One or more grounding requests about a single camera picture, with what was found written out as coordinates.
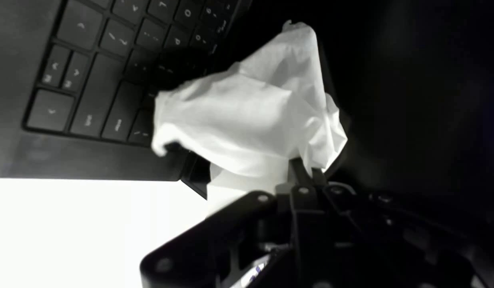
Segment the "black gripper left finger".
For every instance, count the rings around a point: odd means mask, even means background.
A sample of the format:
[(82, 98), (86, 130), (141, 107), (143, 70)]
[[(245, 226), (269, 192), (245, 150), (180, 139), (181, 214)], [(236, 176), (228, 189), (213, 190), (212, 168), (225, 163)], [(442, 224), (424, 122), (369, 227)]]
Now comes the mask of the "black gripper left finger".
[(290, 195), (253, 190), (146, 254), (143, 288), (226, 288), (292, 234)]

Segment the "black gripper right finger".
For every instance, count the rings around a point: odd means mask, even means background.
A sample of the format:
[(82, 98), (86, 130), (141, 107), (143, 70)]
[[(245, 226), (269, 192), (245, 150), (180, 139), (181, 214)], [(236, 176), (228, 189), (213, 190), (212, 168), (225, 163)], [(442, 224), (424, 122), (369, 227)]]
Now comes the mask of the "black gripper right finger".
[(450, 205), (313, 173), (321, 261), (335, 288), (494, 288), (494, 226)]

